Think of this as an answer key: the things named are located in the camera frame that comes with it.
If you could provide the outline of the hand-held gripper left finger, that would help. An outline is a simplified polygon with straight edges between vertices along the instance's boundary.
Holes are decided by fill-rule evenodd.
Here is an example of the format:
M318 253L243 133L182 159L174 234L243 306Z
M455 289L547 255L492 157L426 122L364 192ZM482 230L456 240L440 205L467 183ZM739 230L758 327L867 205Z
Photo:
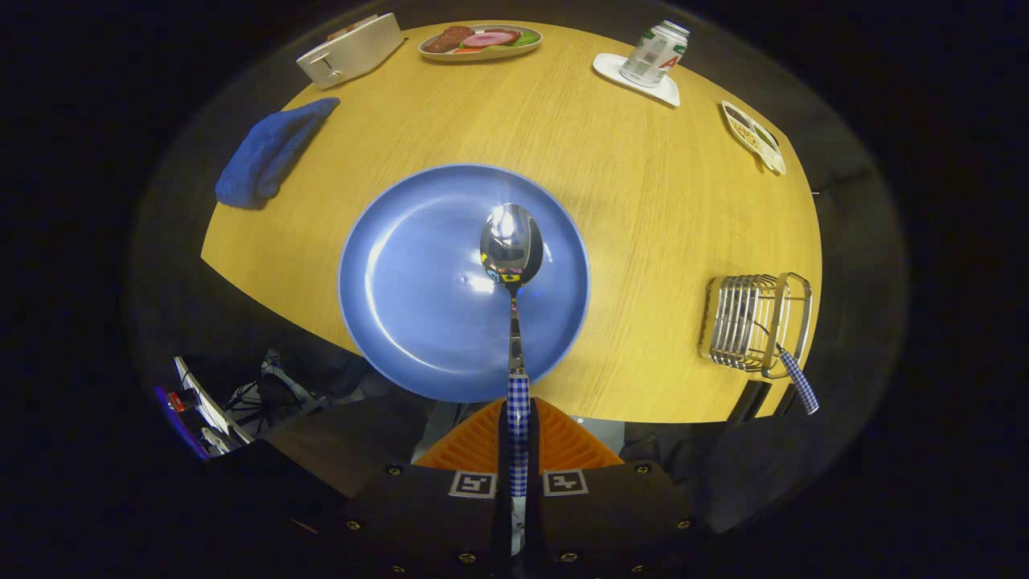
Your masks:
M365 578L510 578L507 403L485 404L411 464L387 464L346 504Z

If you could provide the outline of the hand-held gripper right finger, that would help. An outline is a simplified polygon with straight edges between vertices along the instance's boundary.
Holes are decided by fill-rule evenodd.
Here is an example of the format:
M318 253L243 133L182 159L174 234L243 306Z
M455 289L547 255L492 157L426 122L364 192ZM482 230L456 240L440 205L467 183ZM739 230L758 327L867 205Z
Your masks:
M530 443L531 577L659 578L699 543L698 514L655 461L622 461L541 399Z

